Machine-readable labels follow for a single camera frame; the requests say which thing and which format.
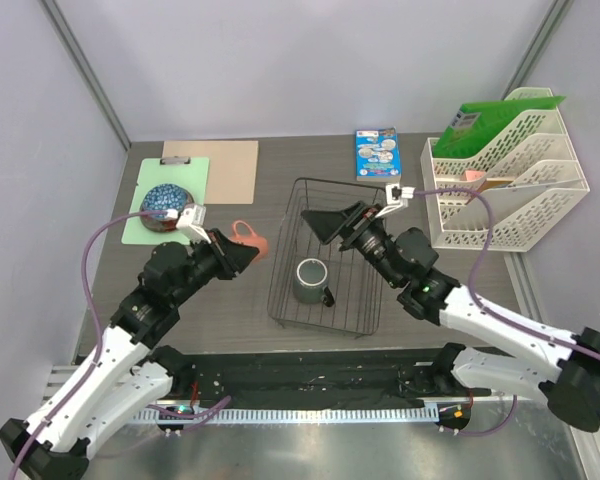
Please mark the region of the white bowl red diamond pattern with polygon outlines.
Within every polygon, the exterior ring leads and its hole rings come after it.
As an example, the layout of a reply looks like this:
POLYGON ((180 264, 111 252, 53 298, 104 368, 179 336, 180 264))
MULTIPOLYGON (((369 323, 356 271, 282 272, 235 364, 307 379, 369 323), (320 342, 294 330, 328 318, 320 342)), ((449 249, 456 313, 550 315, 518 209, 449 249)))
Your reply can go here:
POLYGON ((163 183, 151 188, 141 203, 141 210, 147 212, 143 219, 166 222, 177 220, 184 208, 192 202, 190 193, 173 183, 163 183))

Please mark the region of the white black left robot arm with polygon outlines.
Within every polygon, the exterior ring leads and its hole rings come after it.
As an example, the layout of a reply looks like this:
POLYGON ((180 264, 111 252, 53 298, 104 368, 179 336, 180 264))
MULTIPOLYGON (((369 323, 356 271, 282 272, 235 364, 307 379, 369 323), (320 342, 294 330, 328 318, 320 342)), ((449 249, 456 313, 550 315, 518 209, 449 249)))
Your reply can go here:
POLYGON ((164 397, 185 397, 192 369, 160 346, 179 308, 213 279, 231 280, 258 256, 211 229, 204 241, 155 247, 92 352, 54 396, 25 420, 10 419, 0 441, 12 471, 31 479, 79 479, 102 446, 136 413, 164 397))

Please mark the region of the pink dotted ceramic mug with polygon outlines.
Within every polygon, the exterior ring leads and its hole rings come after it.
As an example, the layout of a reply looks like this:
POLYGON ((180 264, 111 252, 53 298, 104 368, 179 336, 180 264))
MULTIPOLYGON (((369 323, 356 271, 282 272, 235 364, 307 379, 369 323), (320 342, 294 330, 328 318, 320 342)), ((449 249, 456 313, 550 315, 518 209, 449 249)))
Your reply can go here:
POLYGON ((232 236, 230 240, 240 245, 256 248, 258 255, 254 258, 253 263, 257 263, 264 259, 269 252, 268 240, 257 233, 255 229, 244 220, 236 220, 232 224, 232 236))

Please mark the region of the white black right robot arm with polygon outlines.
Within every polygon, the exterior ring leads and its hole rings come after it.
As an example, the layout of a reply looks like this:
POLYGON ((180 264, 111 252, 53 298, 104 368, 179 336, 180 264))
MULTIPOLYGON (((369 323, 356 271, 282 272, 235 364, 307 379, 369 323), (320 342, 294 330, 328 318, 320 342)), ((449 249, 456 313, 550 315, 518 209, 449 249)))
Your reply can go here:
POLYGON ((480 354, 465 346, 443 350, 431 371, 437 391, 490 389, 532 399, 584 432, 600 429, 600 332, 551 327, 479 296, 435 266, 438 253, 411 227, 390 235, 377 205, 358 201, 336 211, 305 209, 302 219, 319 242, 354 249, 394 289, 412 317, 464 332, 498 349, 480 354))

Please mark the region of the white plastic file organizer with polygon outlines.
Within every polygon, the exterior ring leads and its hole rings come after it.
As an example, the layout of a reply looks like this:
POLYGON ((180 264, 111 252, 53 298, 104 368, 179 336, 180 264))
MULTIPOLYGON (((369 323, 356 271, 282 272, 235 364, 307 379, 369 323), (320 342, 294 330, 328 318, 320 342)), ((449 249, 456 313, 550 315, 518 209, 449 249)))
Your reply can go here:
POLYGON ((528 110, 466 159, 421 154, 437 248, 527 252, 590 191, 558 109, 528 110))

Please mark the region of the light green clipboard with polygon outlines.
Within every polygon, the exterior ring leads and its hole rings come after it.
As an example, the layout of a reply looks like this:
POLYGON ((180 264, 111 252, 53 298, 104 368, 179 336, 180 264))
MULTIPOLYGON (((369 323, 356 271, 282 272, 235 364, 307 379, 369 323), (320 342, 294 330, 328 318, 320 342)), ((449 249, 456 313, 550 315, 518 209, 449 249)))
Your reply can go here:
MULTIPOLYGON (((160 158, 145 158, 135 180, 129 212, 141 210, 146 194, 161 184, 174 184, 186 190, 193 200, 203 204, 205 200, 210 160, 207 157, 190 157, 172 164, 162 164, 160 158)), ((121 237, 125 245, 155 246, 165 241, 177 241, 187 245, 187 238, 178 232, 158 233, 147 229, 140 217, 126 220, 121 237)))

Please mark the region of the red floral plate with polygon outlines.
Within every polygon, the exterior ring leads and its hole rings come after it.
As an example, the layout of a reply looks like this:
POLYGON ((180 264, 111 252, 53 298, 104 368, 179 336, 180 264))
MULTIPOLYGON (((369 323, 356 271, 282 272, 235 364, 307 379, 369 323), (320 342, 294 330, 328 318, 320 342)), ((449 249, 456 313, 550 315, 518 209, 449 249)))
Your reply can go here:
POLYGON ((140 217, 142 225, 154 233, 171 233, 177 230, 177 223, 184 211, 167 209, 164 211, 151 211, 140 217))

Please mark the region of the blue picture book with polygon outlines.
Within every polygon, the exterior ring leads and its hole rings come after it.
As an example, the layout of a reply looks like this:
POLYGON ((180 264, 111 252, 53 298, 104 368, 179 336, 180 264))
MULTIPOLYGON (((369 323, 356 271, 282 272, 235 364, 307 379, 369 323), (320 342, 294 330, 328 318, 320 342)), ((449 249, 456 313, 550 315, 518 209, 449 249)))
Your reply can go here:
POLYGON ((395 128, 355 132, 356 179, 391 183, 400 180, 402 163, 395 128))

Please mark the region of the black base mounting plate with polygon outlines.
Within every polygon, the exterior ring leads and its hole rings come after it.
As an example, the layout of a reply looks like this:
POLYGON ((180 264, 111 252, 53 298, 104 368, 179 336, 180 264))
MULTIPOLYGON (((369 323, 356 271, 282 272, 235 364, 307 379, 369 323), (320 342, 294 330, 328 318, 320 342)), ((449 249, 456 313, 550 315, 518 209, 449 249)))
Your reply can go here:
POLYGON ((233 409, 355 410, 420 407, 426 399, 485 397, 447 372, 441 349, 188 354, 165 401, 233 409))

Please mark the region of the green plastic folder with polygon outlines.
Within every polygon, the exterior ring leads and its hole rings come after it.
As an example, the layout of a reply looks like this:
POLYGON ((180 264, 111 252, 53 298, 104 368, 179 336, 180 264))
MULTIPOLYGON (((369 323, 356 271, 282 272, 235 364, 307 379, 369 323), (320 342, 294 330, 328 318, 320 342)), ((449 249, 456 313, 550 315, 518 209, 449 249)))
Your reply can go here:
POLYGON ((565 99, 562 95, 550 95, 464 103, 435 143, 432 154, 435 158, 469 158, 479 153, 521 113, 551 110, 565 99))

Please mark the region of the grey ceramic mug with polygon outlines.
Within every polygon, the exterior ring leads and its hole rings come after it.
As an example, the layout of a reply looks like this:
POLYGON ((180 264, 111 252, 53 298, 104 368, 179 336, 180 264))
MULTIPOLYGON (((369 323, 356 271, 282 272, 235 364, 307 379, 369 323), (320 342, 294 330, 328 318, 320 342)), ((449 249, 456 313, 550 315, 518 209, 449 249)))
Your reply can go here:
POLYGON ((295 299, 306 305, 333 307, 335 298, 329 288, 329 271, 317 258, 305 258, 295 267, 292 281, 295 299))

